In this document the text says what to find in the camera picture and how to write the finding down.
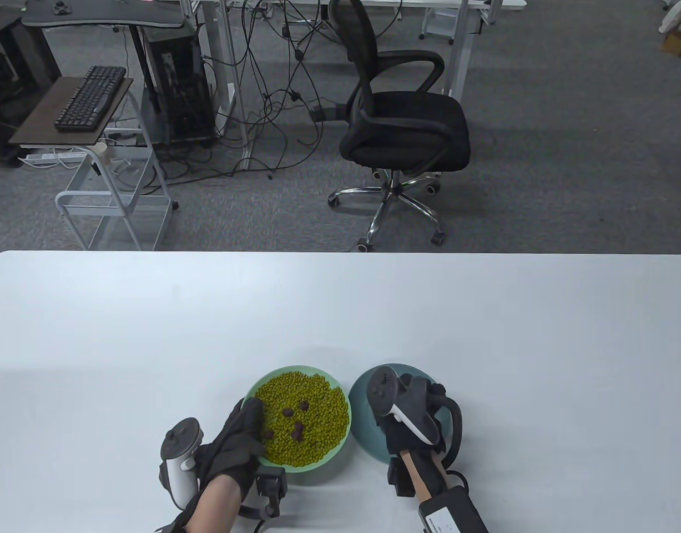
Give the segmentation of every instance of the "sticker label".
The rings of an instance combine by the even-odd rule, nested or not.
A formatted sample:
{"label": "sticker label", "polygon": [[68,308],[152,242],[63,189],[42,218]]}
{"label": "sticker label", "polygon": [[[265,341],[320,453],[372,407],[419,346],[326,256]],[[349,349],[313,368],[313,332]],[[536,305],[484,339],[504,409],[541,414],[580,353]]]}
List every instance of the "sticker label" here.
{"label": "sticker label", "polygon": [[427,515],[426,521],[431,533],[461,533],[459,526],[454,522],[454,517],[446,507]]}

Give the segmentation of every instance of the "hand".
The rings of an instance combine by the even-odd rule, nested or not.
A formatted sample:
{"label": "hand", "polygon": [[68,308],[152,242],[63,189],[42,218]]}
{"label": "hand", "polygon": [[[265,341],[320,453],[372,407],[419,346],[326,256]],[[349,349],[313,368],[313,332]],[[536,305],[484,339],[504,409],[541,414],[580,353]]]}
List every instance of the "hand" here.
{"label": "hand", "polygon": [[200,492],[215,477],[226,474],[237,482],[244,501],[254,483],[258,457],[265,452],[259,439],[263,414],[260,399],[239,400],[214,441],[198,447],[195,472],[200,478]]}
{"label": "hand", "polygon": [[[406,386],[409,385],[411,378],[409,374],[399,376],[399,380]],[[442,384],[434,383],[427,389],[427,395],[446,396],[446,389]],[[436,446],[425,444],[406,424],[398,422],[392,414],[377,420],[386,436],[387,451],[390,455],[401,458],[412,479],[416,495],[422,502],[447,490],[446,472],[436,455],[445,450],[442,427],[436,419],[436,412],[440,407],[427,398],[427,412],[439,428],[440,439]]]}
{"label": "hand", "polygon": [[[412,376],[409,374],[403,374],[399,376],[399,380],[404,383],[404,385],[409,386],[409,381]],[[429,386],[427,393],[434,396],[446,396],[446,389],[440,383],[433,383]],[[439,411],[440,406],[436,404],[427,404],[427,412],[434,419],[434,422],[439,428],[439,434],[441,439],[439,444],[436,446],[430,446],[416,436],[411,429],[409,429],[403,422],[398,422],[394,415],[383,416],[377,420],[377,424],[382,429],[382,432],[386,436],[387,441],[387,451],[390,455],[399,455],[402,451],[413,451],[413,450],[432,450],[440,454],[445,451],[444,435],[442,434],[442,428],[439,420],[436,419],[436,412]]]}

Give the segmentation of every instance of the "keyboard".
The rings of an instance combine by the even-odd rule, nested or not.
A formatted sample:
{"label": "keyboard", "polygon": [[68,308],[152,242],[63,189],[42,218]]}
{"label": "keyboard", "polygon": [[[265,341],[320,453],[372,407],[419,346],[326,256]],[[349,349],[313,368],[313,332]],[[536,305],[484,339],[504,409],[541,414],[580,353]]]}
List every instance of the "keyboard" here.
{"label": "keyboard", "polygon": [[60,132],[93,132],[123,83],[125,68],[94,66],[54,121]]}

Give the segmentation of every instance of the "chair backrest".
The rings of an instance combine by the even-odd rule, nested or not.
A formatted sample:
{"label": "chair backrest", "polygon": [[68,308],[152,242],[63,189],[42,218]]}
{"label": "chair backrest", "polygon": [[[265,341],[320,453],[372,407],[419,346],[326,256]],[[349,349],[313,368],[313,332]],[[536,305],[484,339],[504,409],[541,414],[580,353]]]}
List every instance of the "chair backrest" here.
{"label": "chair backrest", "polygon": [[367,11],[360,0],[330,0],[328,16],[360,76],[362,107],[373,115],[370,82],[377,76],[377,41]]}

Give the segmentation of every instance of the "office chair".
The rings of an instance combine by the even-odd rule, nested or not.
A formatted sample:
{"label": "office chair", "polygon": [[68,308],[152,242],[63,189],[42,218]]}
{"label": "office chair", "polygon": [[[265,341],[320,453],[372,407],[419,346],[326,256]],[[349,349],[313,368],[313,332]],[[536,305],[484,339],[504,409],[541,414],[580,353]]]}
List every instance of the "office chair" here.
{"label": "office chair", "polygon": [[[328,14],[333,29],[355,63],[360,81],[345,105],[347,133],[340,142],[343,158],[372,169],[379,187],[343,187],[328,197],[335,207],[346,194],[378,194],[381,204],[358,251],[372,250],[372,241],[389,205],[400,200],[429,218],[435,227],[432,244],[444,241],[439,215],[405,191],[424,187],[430,195],[440,190],[437,175],[426,173],[462,170],[469,163],[469,132],[461,104],[442,94],[427,92],[444,71],[437,53],[421,50],[377,51],[374,31],[360,0],[330,0]],[[398,64],[431,61],[432,73],[415,92],[372,92],[370,82]],[[399,174],[409,178],[402,181]]]}

